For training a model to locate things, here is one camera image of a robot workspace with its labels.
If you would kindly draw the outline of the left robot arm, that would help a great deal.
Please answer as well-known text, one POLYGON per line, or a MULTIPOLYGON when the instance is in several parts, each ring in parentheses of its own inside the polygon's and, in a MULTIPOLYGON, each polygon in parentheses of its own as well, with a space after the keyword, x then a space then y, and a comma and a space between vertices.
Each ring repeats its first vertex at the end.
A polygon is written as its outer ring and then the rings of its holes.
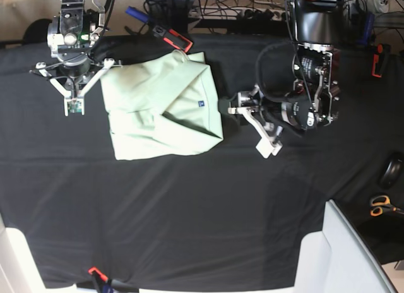
POLYGON ((338 83, 333 78, 335 46, 343 28, 344 0, 285 0, 285 19, 290 39, 267 45, 255 62, 256 84, 250 92, 220 99, 219 111, 272 123, 294 135, 328 126, 336 114, 338 83), (272 92, 264 83, 263 58, 291 45, 294 50, 294 82, 287 93, 272 92))

